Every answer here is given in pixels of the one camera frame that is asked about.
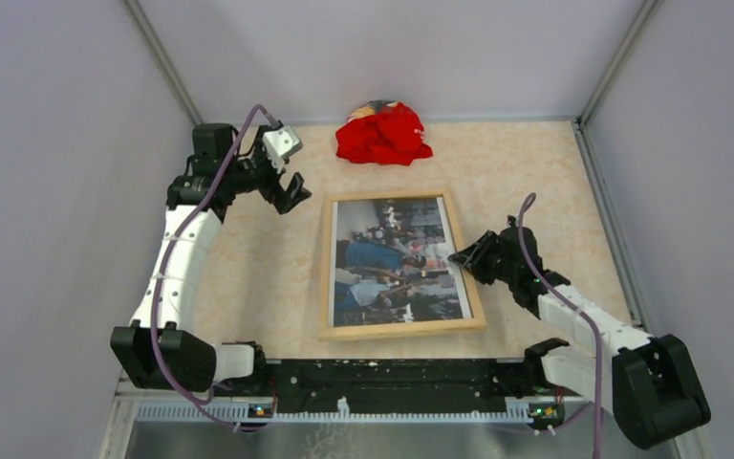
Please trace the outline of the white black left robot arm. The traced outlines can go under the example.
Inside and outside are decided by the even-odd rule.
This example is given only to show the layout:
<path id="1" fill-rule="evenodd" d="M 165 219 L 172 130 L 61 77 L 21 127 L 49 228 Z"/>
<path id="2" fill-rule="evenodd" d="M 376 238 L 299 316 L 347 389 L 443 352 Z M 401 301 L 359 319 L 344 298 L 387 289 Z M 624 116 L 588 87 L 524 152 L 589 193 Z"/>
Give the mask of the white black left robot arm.
<path id="1" fill-rule="evenodd" d="M 242 138 L 230 124 L 196 126 L 187 169 L 167 189 L 165 228 L 148 286 L 130 323 L 110 337 L 137 388 L 205 392 L 232 381 L 251 396 L 267 386 L 265 354 L 256 342 L 211 344 L 193 333 L 205 263 L 234 199 L 255 191 L 285 214 L 312 195 L 300 173 L 280 184 L 290 157 L 303 146 L 290 126 L 259 126 L 246 154 L 239 152 Z"/>

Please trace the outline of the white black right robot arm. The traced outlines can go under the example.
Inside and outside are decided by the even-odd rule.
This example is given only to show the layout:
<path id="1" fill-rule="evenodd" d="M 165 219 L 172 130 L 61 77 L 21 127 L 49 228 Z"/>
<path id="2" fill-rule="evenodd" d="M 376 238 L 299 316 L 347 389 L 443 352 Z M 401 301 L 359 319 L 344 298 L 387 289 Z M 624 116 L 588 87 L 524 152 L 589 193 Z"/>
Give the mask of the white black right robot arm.
<path id="1" fill-rule="evenodd" d="M 535 394 L 562 387 L 611 414 L 637 448 L 705 426 L 709 402 L 685 343 L 621 321 L 544 268 L 531 229 L 513 216 L 448 257 L 477 282 L 507 285 L 514 302 L 565 334 L 524 352 L 522 380 Z"/>

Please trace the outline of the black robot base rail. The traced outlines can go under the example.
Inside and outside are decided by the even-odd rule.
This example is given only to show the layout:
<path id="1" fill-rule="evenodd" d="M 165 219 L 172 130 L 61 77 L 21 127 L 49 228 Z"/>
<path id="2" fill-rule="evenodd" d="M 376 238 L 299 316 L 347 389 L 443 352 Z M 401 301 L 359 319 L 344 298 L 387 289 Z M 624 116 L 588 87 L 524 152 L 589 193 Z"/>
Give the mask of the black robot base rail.
<path id="1" fill-rule="evenodd" d="M 252 375 L 217 384 L 222 398 L 264 398 L 279 414 L 501 413 L 513 402 L 571 395 L 538 382 L 521 359 L 269 360 Z"/>

